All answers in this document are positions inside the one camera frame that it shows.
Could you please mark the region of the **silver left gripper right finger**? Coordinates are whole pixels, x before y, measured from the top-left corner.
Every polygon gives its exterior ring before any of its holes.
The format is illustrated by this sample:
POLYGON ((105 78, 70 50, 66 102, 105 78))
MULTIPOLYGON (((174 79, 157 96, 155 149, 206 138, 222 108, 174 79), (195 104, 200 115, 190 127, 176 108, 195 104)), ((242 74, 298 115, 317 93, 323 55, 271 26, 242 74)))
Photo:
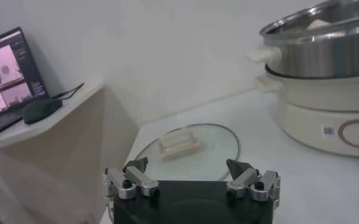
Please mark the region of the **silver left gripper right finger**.
POLYGON ((229 200, 236 200, 250 196, 254 201, 280 201, 281 177, 273 170, 264 174, 249 163, 227 159, 227 167, 232 181, 227 182, 226 196, 229 200))

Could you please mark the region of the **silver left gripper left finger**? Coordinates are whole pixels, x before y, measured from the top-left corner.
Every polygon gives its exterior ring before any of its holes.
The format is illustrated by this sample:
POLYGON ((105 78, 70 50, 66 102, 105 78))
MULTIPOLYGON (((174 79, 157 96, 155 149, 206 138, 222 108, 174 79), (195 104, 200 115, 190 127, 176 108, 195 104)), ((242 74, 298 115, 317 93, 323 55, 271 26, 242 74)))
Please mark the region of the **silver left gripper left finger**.
POLYGON ((129 161, 122 170, 105 168, 102 174, 103 196, 109 199, 117 195, 122 200, 131 200, 136 197, 139 189, 140 194, 145 197, 159 197, 159 182, 144 174, 148 162, 148 158, 143 157, 129 161))

